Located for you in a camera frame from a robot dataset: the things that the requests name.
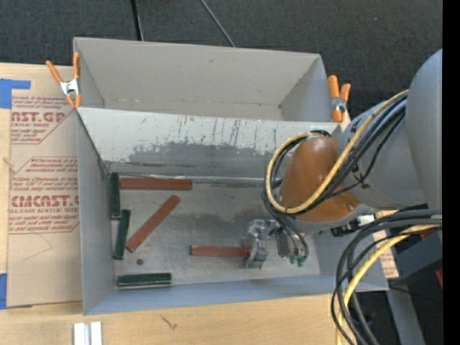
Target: cable bundle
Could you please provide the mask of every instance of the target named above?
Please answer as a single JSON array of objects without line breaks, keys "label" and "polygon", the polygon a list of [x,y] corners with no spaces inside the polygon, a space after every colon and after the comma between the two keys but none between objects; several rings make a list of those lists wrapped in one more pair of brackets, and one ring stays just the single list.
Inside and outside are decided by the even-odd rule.
[{"label": "cable bundle", "polygon": [[[387,236],[370,244],[362,250],[355,258],[355,250],[359,242],[366,239],[369,235],[387,229],[404,229],[399,234]],[[410,235],[420,235],[431,231],[442,229],[442,210],[420,209],[412,211],[400,211],[392,215],[379,218],[369,225],[366,225],[360,230],[350,244],[345,248],[337,265],[336,272],[336,288],[332,295],[331,314],[337,326],[336,344],[341,344],[341,336],[343,336],[349,344],[354,344],[348,334],[345,332],[342,323],[345,319],[351,331],[356,336],[356,339],[361,345],[378,345],[378,341],[372,334],[371,329],[365,321],[357,296],[354,293],[358,282],[365,275],[370,266],[382,255],[384,251],[394,246],[398,242],[406,239]],[[345,281],[348,281],[348,287],[343,290]],[[339,302],[339,314],[336,315],[336,299]],[[364,333],[361,333],[354,325],[349,309],[349,301],[352,301],[354,310],[358,316],[358,321],[362,326]]]}]

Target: black cord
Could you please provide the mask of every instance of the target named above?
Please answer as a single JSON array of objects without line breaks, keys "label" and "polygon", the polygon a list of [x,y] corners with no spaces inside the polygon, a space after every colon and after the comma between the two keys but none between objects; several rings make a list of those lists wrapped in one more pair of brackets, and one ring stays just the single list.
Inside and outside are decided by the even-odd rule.
[{"label": "black cord", "polygon": [[[338,266],[337,266],[337,275],[336,275],[336,289],[333,292],[333,300],[331,302],[331,312],[332,316],[334,319],[334,323],[336,323],[338,329],[340,332],[344,335],[344,338],[350,343],[353,344],[353,341],[346,335],[345,331],[341,326],[339,325],[339,322],[337,321],[336,314],[335,314],[335,307],[334,307],[334,301],[335,297],[339,299],[339,305],[341,306],[341,312],[342,315],[345,319],[345,321],[349,324],[350,329],[356,334],[356,337],[363,343],[363,345],[367,344],[367,342],[362,338],[361,334],[357,331],[356,326],[353,324],[353,320],[351,319],[348,309],[346,308],[344,304],[344,299],[343,299],[343,293],[341,290],[341,285],[345,281],[345,279],[348,279],[349,281],[353,277],[353,270],[356,268],[358,263],[365,257],[365,255],[369,252],[369,250],[377,245],[378,243],[393,238],[395,236],[408,236],[408,235],[420,235],[424,234],[427,231],[432,231],[434,229],[425,229],[423,231],[414,231],[411,233],[399,233],[393,236],[387,236],[384,239],[380,239],[379,241],[375,241],[372,244],[370,244],[366,249],[363,250],[363,252],[355,259],[353,260],[353,255],[354,255],[354,250],[356,249],[357,244],[365,239],[367,236],[370,234],[373,234],[376,231],[380,230],[385,230],[385,229],[391,229],[391,228],[397,228],[397,227],[408,227],[408,226],[413,226],[413,225],[418,225],[418,224],[438,224],[441,226],[442,220],[440,219],[433,219],[431,218],[432,215],[440,213],[439,210],[422,210],[422,211],[408,211],[405,213],[394,213],[391,216],[386,216],[384,218],[380,218],[373,223],[371,223],[368,226],[365,226],[365,230],[360,231],[357,236],[353,239],[353,241],[350,242],[350,244],[345,248],[344,253],[342,254]],[[342,275],[341,271],[343,270],[345,259],[347,259],[347,271]],[[357,303],[357,306],[354,308],[354,310],[359,313],[361,310],[361,307],[359,303]],[[370,328],[367,325],[366,321],[363,321],[362,319],[364,318],[363,316],[359,316],[359,321],[363,327],[363,329],[366,332],[371,332]],[[372,339],[373,335],[370,336],[370,340],[373,344],[378,344],[378,342],[373,342]]]},{"label": "black cord", "polygon": [[338,191],[335,191],[334,190],[336,188],[338,188],[338,186],[340,185],[341,182],[343,182],[344,178],[350,173],[350,170],[352,170],[352,168],[357,164],[357,161],[359,160],[356,160],[356,162],[353,162],[353,164],[351,164],[343,173],[341,173],[340,175],[340,178],[338,178],[337,180],[335,180],[333,182],[333,184],[331,185],[330,188],[328,188],[328,192],[323,196],[323,197],[320,197],[318,198],[317,201],[315,201],[315,204],[312,208],[316,207],[318,204],[324,202],[326,199],[329,199],[329,198],[333,198],[335,196],[338,196],[344,192],[347,192],[348,190],[351,190],[355,187],[357,187],[359,184],[362,184],[366,178],[369,176],[370,172],[372,171],[372,168],[374,167],[375,165],[375,162],[377,161],[377,156],[379,155],[380,151],[382,150],[383,146],[385,145],[385,143],[388,141],[388,139],[390,138],[390,136],[392,135],[392,133],[395,131],[395,129],[397,128],[397,126],[400,124],[400,122],[404,119],[404,113],[402,113],[399,117],[399,119],[396,120],[396,122],[392,125],[392,127],[390,128],[390,130],[388,131],[388,133],[386,133],[384,139],[379,143],[379,145],[377,146],[375,152],[374,152],[374,155],[372,156],[372,159],[369,163],[369,166],[367,167],[366,171],[364,172],[362,178],[360,179],[360,181],[356,182],[355,184],[352,184],[348,187],[345,187],[345,188],[342,188],[341,190],[338,190]]},{"label": "black cord", "polygon": [[[426,224],[426,223],[427,223],[426,221],[419,221],[417,224]],[[424,233],[426,233],[428,231],[433,231],[433,230],[435,230],[435,229],[425,229],[425,230],[422,230],[422,231],[414,231],[414,232],[411,232],[411,233],[399,233],[399,234],[392,235],[392,236],[386,236],[385,238],[380,239],[378,241],[374,241],[366,249],[363,250],[363,252],[352,262],[350,268],[336,281],[336,288],[333,291],[332,301],[331,301],[331,315],[333,317],[334,323],[336,324],[338,330],[340,330],[341,334],[344,336],[344,338],[350,344],[353,344],[353,341],[346,334],[343,326],[340,325],[340,323],[338,321],[338,318],[336,317],[336,314],[335,314],[335,304],[334,303],[335,303],[335,298],[336,297],[339,300],[339,305],[340,305],[340,309],[341,309],[341,312],[342,312],[342,316],[344,317],[344,320],[347,322],[347,324],[349,325],[349,327],[352,330],[352,332],[358,338],[358,340],[360,341],[361,345],[367,345],[367,341],[365,339],[363,339],[362,335],[357,330],[356,326],[353,323],[354,322],[353,319],[349,315],[348,308],[345,306],[345,302],[344,302],[344,298],[343,298],[343,292],[341,290],[341,286],[342,286],[343,282],[346,279],[348,279],[349,281],[351,280],[352,276],[350,278],[350,275],[352,274],[353,270],[357,267],[357,265],[360,263],[360,261],[366,256],[366,254],[369,253],[370,249],[372,249],[375,245],[379,244],[380,242],[383,242],[385,240],[394,238],[396,236],[420,235],[420,234],[424,234]],[[360,307],[359,303],[354,308],[354,310],[356,312],[361,311],[361,307]],[[360,321],[360,324],[362,325],[363,328],[367,327],[369,329],[369,331],[371,331],[370,328],[367,325],[367,322],[365,320],[363,322]]]},{"label": "black cord", "polygon": [[204,6],[204,9],[206,9],[206,11],[209,13],[209,15],[211,16],[213,21],[217,24],[217,27],[224,34],[224,36],[227,39],[227,41],[229,41],[229,44],[231,46],[233,46],[233,47],[236,47],[236,45],[234,44],[233,40],[230,38],[229,34],[227,33],[227,31],[224,29],[224,26],[220,23],[220,21],[217,19],[217,17],[214,15],[214,13],[211,11],[211,9],[207,5],[207,3],[204,0],[200,0],[200,2]]},{"label": "black cord", "polygon": [[[382,120],[385,120],[384,124],[380,124],[378,121],[375,122],[374,126],[365,134],[363,139],[358,142],[358,144],[353,149],[352,153],[348,156],[347,160],[343,163],[340,170],[337,172],[336,176],[332,180],[332,183],[325,189],[322,194],[308,207],[308,211],[318,206],[320,203],[324,202],[326,199],[332,198],[337,196],[341,193],[344,193],[352,188],[356,187],[357,185],[361,184],[365,178],[370,174],[374,164],[377,160],[377,156],[380,153],[381,149],[390,138],[391,134],[395,131],[397,126],[403,120],[405,115],[405,107],[402,107],[399,111],[393,114],[390,118],[386,119],[387,115],[395,109],[396,106],[400,105],[402,101],[405,100],[403,96],[399,101],[394,103],[394,106],[391,106],[387,109],[387,111],[382,112]],[[377,146],[376,152],[374,153],[372,160],[367,168],[366,172],[364,173],[362,179],[357,183],[350,185],[349,187],[342,188],[341,190],[334,192],[340,184],[344,181],[346,176],[353,170],[356,166],[358,161],[361,159],[362,155],[369,149],[370,145],[378,138],[386,128],[392,124],[390,130],[385,135],[384,139],[380,142]]]},{"label": "black cord", "polygon": [[134,16],[134,26],[136,27],[136,36],[138,41],[144,41],[144,34],[142,33],[141,20],[137,12],[136,0],[131,0],[132,15]]}]

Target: cardboard sheet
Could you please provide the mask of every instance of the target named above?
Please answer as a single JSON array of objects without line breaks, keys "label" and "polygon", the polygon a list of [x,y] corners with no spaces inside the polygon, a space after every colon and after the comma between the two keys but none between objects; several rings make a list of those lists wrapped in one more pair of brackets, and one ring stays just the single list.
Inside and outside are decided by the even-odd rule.
[{"label": "cardboard sheet", "polygon": [[76,114],[45,65],[0,63],[0,78],[31,83],[11,93],[6,305],[80,300]]}]

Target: wooden surface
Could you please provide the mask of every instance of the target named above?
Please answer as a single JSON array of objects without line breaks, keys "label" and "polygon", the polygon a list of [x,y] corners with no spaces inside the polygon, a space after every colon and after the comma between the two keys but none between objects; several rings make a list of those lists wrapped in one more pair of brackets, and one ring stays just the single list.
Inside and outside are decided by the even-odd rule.
[{"label": "wooden surface", "polygon": [[82,316],[81,303],[0,310],[0,344],[72,344],[74,323],[102,321],[104,345],[334,344],[329,295]]}]

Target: black cable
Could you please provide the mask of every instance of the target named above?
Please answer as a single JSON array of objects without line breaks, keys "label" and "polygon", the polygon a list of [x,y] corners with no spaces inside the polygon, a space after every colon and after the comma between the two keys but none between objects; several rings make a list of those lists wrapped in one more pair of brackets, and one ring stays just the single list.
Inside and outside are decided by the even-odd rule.
[{"label": "black cable", "polygon": [[233,40],[230,38],[229,34],[227,33],[227,31],[224,29],[224,26],[222,26],[222,24],[220,23],[220,21],[217,19],[217,17],[214,15],[214,13],[211,11],[211,9],[209,8],[209,6],[207,5],[207,3],[204,1],[204,0],[200,0],[201,4],[204,6],[204,9],[206,9],[206,11],[209,13],[209,15],[211,16],[211,18],[213,19],[213,21],[217,24],[217,27],[221,30],[221,32],[224,34],[225,38],[227,39],[227,41],[229,41],[229,44],[233,47],[236,47],[236,45],[234,44]]},{"label": "black cable", "polygon": [[[390,125],[392,126],[390,128],[390,131],[386,134],[385,138],[382,140],[381,144],[377,148],[377,151],[375,152],[373,157],[373,162],[371,164],[371,167],[368,167],[367,170],[367,175],[370,173],[375,160],[377,159],[377,155],[380,152],[380,150],[383,148],[383,145],[385,142],[389,139],[391,133],[394,132],[396,129],[397,125],[399,124],[399,121],[404,117],[405,113],[405,101],[406,101],[407,96],[401,96],[398,100],[396,100],[394,103],[392,103],[390,106],[388,106],[386,109],[384,109],[380,114],[378,114],[375,117],[374,123],[369,127],[366,133],[362,135],[362,138],[357,142],[357,144],[354,146],[353,150],[341,166],[340,170],[338,171],[337,175],[334,177],[332,180],[331,184],[322,192],[322,194],[319,195],[319,197],[312,202],[307,208],[304,208],[302,211],[296,212],[296,213],[289,213],[288,216],[295,218],[295,216],[298,216],[300,214],[303,214],[305,212],[310,211],[311,209],[315,208],[318,206],[320,203],[325,201],[328,198],[331,198],[333,195],[333,192],[340,186],[340,184],[343,182],[345,177],[351,172],[353,167],[358,163],[359,159],[362,157],[362,155],[369,149],[370,145],[378,138]],[[401,107],[398,111],[395,113],[391,114],[398,106]],[[309,136],[305,136],[304,138],[300,138],[289,144],[279,155],[278,158],[275,160],[275,164],[273,166],[273,171],[271,175],[271,182],[273,183],[274,180],[276,180],[277,177],[277,172],[279,171],[282,159],[284,156],[298,143],[306,140],[309,138]]]},{"label": "black cable", "polygon": [[342,194],[344,192],[347,192],[348,190],[351,190],[355,187],[357,187],[359,184],[363,183],[366,178],[369,176],[370,172],[372,171],[372,168],[374,167],[375,165],[375,162],[377,161],[377,156],[379,155],[380,151],[382,150],[383,146],[385,145],[385,143],[388,141],[388,139],[390,138],[391,134],[394,132],[394,130],[397,128],[397,126],[400,124],[400,122],[404,119],[404,114],[401,115],[401,117],[393,124],[392,128],[388,131],[388,133],[385,135],[384,139],[379,143],[377,149],[375,150],[374,152],[374,155],[372,156],[372,159],[369,163],[369,166],[367,167],[366,171],[364,172],[362,178],[356,182],[355,184],[352,184],[348,187],[345,187],[345,188],[342,188],[341,190],[338,190],[338,191],[335,191],[333,192],[334,189],[336,189],[339,184],[341,182],[343,182],[343,179],[349,174],[349,171],[341,178],[341,181],[340,182],[335,182],[329,189],[328,191],[329,192],[332,192],[332,193],[329,193],[329,194],[326,194],[325,196],[323,197],[320,197],[318,198],[318,200],[315,202],[315,206],[317,206],[318,204],[324,202],[326,199],[329,199],[329,198],[333,198],[335,196],[338,196],[339,194]]},{"label": "black cable", "polygon": [[[386,240],[386,239],[393,238],[394,236],[423,234],[423,233],[425,233],[427,231],[432,231],[433,229],[425,229],[424,231],[414,231],[414,232],[411,232],[411,233],[402,233],[401,232],[401,233],[393,235],[393,236],[387,236],[384,239],[380,239],[379,241],[375,241],[374,243],[370,244],[366,249],[364,249],[364,251],[353,262],[351,262],[353,254],[354,254],[354,250],[356,249],[357,244],[362,239],[365,239],[370,234],[373,234],[374,232],[379,231],[379,230],[395,228],[395,227],[407,227],[407,226],[412,226],[412,225],[416,225],[416,224],[439,224],[439,225],[441,225],[441,222],[440,222],[439,219],[419,218],[416,221],[412,219],[414,217],[419,217],[419,216],[430,217],[431,215],[437,214],[438,212],[439,212],[439,210],[408,211],[407,213],[395,213],[395,215],[397,215],[397,216],[393,216],[393,217],[386,216],[384,218],[381,218],[381,219],[378,219],[378,220],[374,221],[374,223],[372,223],[371,226],[366,226],[367,227],[366,231],[364,233],[362,233],[362,231],[360,231],[361,234],[358,234],[354,238],[354,240],[352,242],[350,242],[350,244],[347,246],[347,248],[345,249],[344,253],[342,254],[342,256],[341,256],[341,258],[339,260],[339,264],[337,266],[337,276],[336,276],[337,285],[336,285],[336,289],[333,292],[333,299],[335,299],[336,296],[339,299],[339,304],[341,306],[341,311],[342,311],[342,314],[344,315],[344,319],[347,321],[347,323],[349,324],[349,326],[350,326],[350,328],[352,329],[353,332],[356,332],[357,334],[359,333],[357,331],[356,327],[353,324],[353,320],[349,316],[348,309],[344,305],[343,293],[342,293],[342,290],[341,290],[342,282],[345,279],[348,279],[349,281],[352,279],[353,269],[365,257],[365,255],[368,253],[368,251],[372,247],[374,247],[376,244],[378,244],[379,242],[381,242],[383,240]],[[345,274],[343,274],[341,276],[341,271],[343,270],[345,257],[348,260],[348,270],[345,272]],[[355,309],[355,311],[358,311],[358,312],[361,310],[359,303],[358,303],[358,306],[356,308],[354,308],[354,309]],[[334,301],[331,303],[331,310],[333,311],[332,315],[333,315],[333,318],[334,318],[334,322],[336,323],[336,325],[338,325],[339,323],[336,320]],[[362,326],[363,326],[363,328],[367,327],[368,330],[370,331],[370,328],[368,327],[366,321],[362,321]],[[344,336],[345,339],[350,344],[353,344],[351,339],[347,338],[348,336],[346,336],[344,331],[343,332],[341,331],[341,333],[345,335]],[[361,337],[360,334],[356,335],[356,337],[359,337],[359,340],[363,341],[363,338]]]},{"label": "black cable", "polygon": [[136,0],[131,0],[132,15],[134,16],[134,26],[136,27],[136,36],[138,41],[144,41],[144,34],[142,33],[141,20],[137,12]]},{"label": "black cable", "polygon": [[[416,224],[426,224],[427,222],[426,221],[418,221]],[[399,233],[399,234],[396,234],[396,235],[392,235],[392,236],[386,236],[385,238],[383,239],[380,239],[378,241],[374,241],[373,243],[371,243],[369,246],[367,246],[366,249],[363,250],[363,252],[352,262],[350,268],[340,277],[339,273],[337,274],[336,277],[340,277],[337,281],[336,281],[336,288],[333,292],[333,296],[332,296],[332,301],[331,301],[331,314],[333,316],[333,320],[334,320],[334,323],[336,324],[338,330],[340,330],[341,334],[344,335],[344,338],[350,343],[350,344],[353,344],[353,341],[349,338],[349,336],[346,334],[345,330],[343,329],[343,327],[340,325],[337,317],[336,317],[336,314],[335,314],[335,305],[334,305],[334,302],[335,302],[335,298],[337,297],[339,299],[339,305],[341,307],[341,312],[342,312],[342,316],[344,317],[344,320],[347,322],[347,324],[349,325],[350,329],[352,330],[352,332],[356,335],[356,337],[358,338],[358,340],[362,343],[362,345],[367,345],[367,341],[364,340],[362,338],[362,335],[358,332],[356,326],[353,324],[353,320],[351,319],[351,316],[349,315],[349,312],[348,312],[348,308],[345,306],[345,303],[344,303],[344,299],[343,299],[343,293],[342,293],[342,290],[341,290],[341,285],[343,284],[343,282],[345,281],[345,279],[348,279],[349,281],[351,280],[349,278],[350,274],[352,274],[353,270],[357,267],[357,265],[361,262],[361,260],[366,256],[367,253],[369,253],[370,249],[372,249],[374,246],[376,246],[377,244],[379,244],[380,242],[383,242],[385,240],[388,240],[388,239],[391,239],[391,238],[394,238],[396,236],[405,236],[405,235],[419,235],[419,234],[424,234],[426,233],[427,231],[432,231],[434,229],[425,229],[425,230],[422,230],[422,231],[414,231],[414,232],[410,232],[410,233]],[[337,270],[339,272],[339,269],[341,269],[341,267],[343,267],[343,264],[344,264],[344,257],[345,257],[345,254],[342,254],[341,256],[341,259],[339,260],[339,265],[337,267]],[[354,308],[355,311],[360,311],[361,308],[358,304],[358,306],[356,308]],[[363,327],[368,327],[367,325],[367,322],[364,321],[363,323],[361,323],[361,325]]]},{"label": "black cable", "polygon": [[[391,112],[399,104],[400,104],[400,102],[396,103],[395,106],[392,107],[391,109],[389,109],[388,112]],[[357,144],[357,146],[354,148],[353,152],[349,155],[347,160],[343,163],[343,165],[341,166],[341,169],[337,172],[337,175],[332,180],[332,183],[327,187],[327,189],[324,190],[324,192],[322,192],[322,194],[319,195],[319,197],[316,199],[316,201],[314,201],[311,205],[309,205],[308,210],[311,210],[311,209],[315,208],[320,203],[324,202],[326,199],[329,199],[329,198],[332,198],[334,196],[337,196],[338,194],[346,192],[346,191],[356,187],[357,185],[361,184],[364,181],[364,179],[370,174],[370,171],[372,170],[372,168],[373,168],[373,166],[375,164],[375,161],[377,160],[377,156],[380,153],[380,150],[383,148],[383,146],[385,145],[387,140],[390,138],[390,135],[394,132],[394,130],[399,125],[399,123],[403,120],[404,115],[405,115],[405,109],[403,108],[403,109],[400,109],[397,113],[393,114],[389,119],[385,119],[386,120],[385,124],[383,124],[379,129],[370,129],[365,134],[366,137],[364,137]],[[363,178],[360,181],[358,181],[357,183],[355,183],[353,185],[350,185],[349,187],[342,188],[341,190],[339,190],[337,192],[334,192],[340,186],[340,184],[344,181],[346,176],[353,170],[353,168],[358,163],[359,159],[361,159],[362,155],[369,149],[369,147],[373,143],[373,141],[376,140],[376,138],[378,138],[381,135],[381,133],[383,133],[383,131],[386,130],[386,128],[394,120],[396,122],[393,123],[392,127],[390,128],[388,133],[385,135],[384,139],[380,142],[379,146],[377,147],[377,150],[374,153],[372,161],[369,164],[369,167],[367,168],[367,171],[363,175]],[[379,125],[381,125],[381,124],[376,122],[375,127],[378,127]]]}]

